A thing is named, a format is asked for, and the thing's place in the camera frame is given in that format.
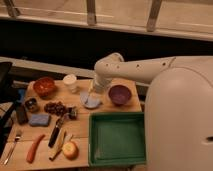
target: toy food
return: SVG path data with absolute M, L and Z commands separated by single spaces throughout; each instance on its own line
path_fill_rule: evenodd
M 45 137 L 44 134 L 39 135 L 38 137 L 36 137 L 36 139 L 33 141 L 28 153 L 27 153 L 27 158 L 26 161 L 28 163 L 32 163 L 34 158 L 35 158 L 35 154 L 36 154 L 36 150 L 38 148 L 38 145 L 40 144 L 40 141 Z
M 40 97 L 48 96 L 56 89 L 54 79 L 51 77 L 39 78 L 33 84 L 33 89 Z
M 75 142 L 68 141 L 62 147 L 63 154 L 68 159 L 74 159 L 78 155 L 78 147 Z
M 44 106 L 44 111 L 50 114 L 56 114 L 57 116 L 63 116 L 68 112 L 68 109 L 62 102 L 48 102 Z

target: small bowl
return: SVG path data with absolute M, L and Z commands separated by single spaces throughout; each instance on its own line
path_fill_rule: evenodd
M 115 105 L 124 105 L 132 97 L 130 89 L 124 85 L 112 86 L 108 92 L 108 95 Z
M 51 77 L 39 78 L 33 84 L 33 89 L 40 97 L 49 96 L 56 89 L 54 79 Z

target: dark floor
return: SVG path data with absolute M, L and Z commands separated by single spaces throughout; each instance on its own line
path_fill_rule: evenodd
M 126 61 L 213 55 L 213 42 L 0 20 L 0 56 L 92 69 L 112 52 Z

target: grapes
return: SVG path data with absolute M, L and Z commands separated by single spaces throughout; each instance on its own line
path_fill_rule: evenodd
M 57 116 L 63 116 L 68 112 L 68 109 L 62 102 L 49 102 L 44 106 L 44 111 L 50 114 L 56 114 Z

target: white cup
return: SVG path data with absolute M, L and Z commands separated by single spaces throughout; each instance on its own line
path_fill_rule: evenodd
M 77 77 L 74 74 L 66 75 L 63 78 L 63 83 L 72 93 L 75 93 L 77 91 Z

